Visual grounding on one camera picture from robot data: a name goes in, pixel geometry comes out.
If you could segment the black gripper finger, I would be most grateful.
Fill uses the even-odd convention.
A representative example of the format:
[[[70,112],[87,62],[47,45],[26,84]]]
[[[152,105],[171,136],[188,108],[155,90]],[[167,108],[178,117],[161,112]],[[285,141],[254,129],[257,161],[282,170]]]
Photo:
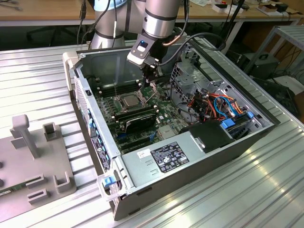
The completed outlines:
[[[146,88],[155,79],[156,62],[154,60],[144,60],[144,67],[142,68],[143,87]]]
[[[151,74],[151,85],[156,87],[156,85],[163,80],[163,72],[160,66],[156,66],[155,68],[152,68],[152,74]]]

